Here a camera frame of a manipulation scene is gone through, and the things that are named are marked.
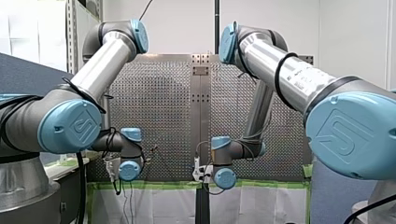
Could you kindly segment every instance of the black pole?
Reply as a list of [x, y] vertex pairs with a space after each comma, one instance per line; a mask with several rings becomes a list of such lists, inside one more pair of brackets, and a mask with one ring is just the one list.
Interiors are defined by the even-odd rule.
[[215, 53], [219, 54], [220, 0], [215, 0]]

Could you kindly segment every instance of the robotic arm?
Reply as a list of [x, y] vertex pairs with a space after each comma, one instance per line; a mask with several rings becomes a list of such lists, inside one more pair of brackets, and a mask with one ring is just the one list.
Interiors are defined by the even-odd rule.
[[232, 160], [258, 157], [262, 125], [272, 91], [304, 115], [305, 133], [314, 154], [336, 173], [358, 179], [396, 177], [396, 96], [358, 77], [333, 77], [287, 53], [276, 32], [238, 25], [225, 28], [219, 57], [258, 78], [247, 129], [241, 140], [212, 138], [214, 181], [234, 186]]
[[65, 79], [66, 84], [43, 98], [0, 95], [0, 215], [4, 207], [19, 207], [49, 190], [39, 152], [117, 151], [123, 161], [121, 179], [137, 178], [142, 163], [140, 130], [105, 130], [101, 113], [106, 111], [99, 102], [125, 63], [146, 53], [148, 46], [140, 21], [105, 22], [89, 32], [83, 49], [87, 63], [71, 80]]

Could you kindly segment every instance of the robot logo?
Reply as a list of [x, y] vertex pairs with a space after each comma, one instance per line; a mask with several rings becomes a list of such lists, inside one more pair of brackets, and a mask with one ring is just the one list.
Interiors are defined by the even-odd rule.
[[334, 110], [320, 129], [316, 140], [349, 163], [349, 155], [354, 150], [364, 149], [370, 142], [373, 137], [370, 131], [347, 114]]
[[88, 111], [83, 111], [78, 118], [72, 122], [72, 130], [79, 141], [85, 142], [94, 132], [96, 125]]

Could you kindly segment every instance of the metal backdrop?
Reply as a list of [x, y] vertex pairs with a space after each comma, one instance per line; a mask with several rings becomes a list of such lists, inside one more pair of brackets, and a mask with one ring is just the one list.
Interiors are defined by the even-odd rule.
[[[301, 59], [312, 63], [312, 56]], [[110, 88], [112, 126], [140, 127], [146, 157], [142, 179], [192, 180], [196, 145], [217, 135], [240, 137], [245, 129], [255, 84], [217, 55], [143, 55], [127, 63]], [[267, 152], [251, 161], [235, 161], [239, 178], [300, 181], [311, 162], [303, 118], [275, 96], [272, 120], [264, 135]], [[202, 152], [207, 161], [209, 147]], [[91, 162], [89, 181], [108, 181], [101, 160]]]

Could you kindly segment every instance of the blue cap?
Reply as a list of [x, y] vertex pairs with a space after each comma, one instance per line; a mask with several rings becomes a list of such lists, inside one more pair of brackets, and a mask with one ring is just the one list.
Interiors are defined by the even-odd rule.
[[262, 141], [262, 147], [260, 148], [259, 156], [263, 156], [266, 152], [266, 147], [264, 141]]
[[92, 103], [75, 99], [56, 105], [37, 130], [40, 146], [55, 154], [76, 153], [90, 147], [101, 130], [102, 116]]
[[231, 63], [236, 45], [236, 33], [233, 24], [225, 27], [220, 40], [219, 58], [222, 63]]
[[125, 161], [120, 165], [119, 178], [123, 181], [133, 181], [140, 174], [140, 166], [135, 161]]
[[140, 53], [147, 53], [149, 50], [149, 38], [145, 25], [140, 20], [131, 20], [131, 25], [137, 48]]
[[235, 186], [236, 175], [229, 168], [221, 168], [215, 174], [215, 183], [221, 189], [231, 189]]
[[341, 175], [396, 178], [396, 101], [370, 92], [344, 92], [314, 107], [306, 135], [315, 155]]
[[231, 143], [230, 136], [212, 137], [212, 149], [220, 149]]
[[139, 128], [122, 128], [121, 133], [131, 141], [142, 141], [142, 131]]

